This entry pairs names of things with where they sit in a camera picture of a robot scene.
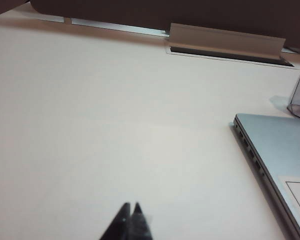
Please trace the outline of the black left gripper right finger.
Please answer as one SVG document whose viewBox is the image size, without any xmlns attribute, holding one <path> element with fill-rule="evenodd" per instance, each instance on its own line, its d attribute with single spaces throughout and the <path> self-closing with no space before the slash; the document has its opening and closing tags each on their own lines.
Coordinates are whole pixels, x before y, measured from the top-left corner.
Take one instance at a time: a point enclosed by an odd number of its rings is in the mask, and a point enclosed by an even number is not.
<svg viewBox="0 0 300 240">
<path fill-rule="evenodd" d="M 130 216 L 130 239 L 131 240 L 152 240 L 152 233 L 140 204 L 135 204 Z"/>
</svg>

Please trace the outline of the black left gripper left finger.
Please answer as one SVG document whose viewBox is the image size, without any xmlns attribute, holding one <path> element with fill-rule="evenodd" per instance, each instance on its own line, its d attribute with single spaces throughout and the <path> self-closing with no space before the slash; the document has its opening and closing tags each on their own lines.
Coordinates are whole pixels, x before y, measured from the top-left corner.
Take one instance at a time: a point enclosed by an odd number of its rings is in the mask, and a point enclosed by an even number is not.
<svg viewBox="0 0 300 240">
<path fill-rule="evenodd" d="M 129 238 L 130 210 L 130 203 L 125 202 L 100 237 L 100 240 L 127 240 Z"/>
</svg>

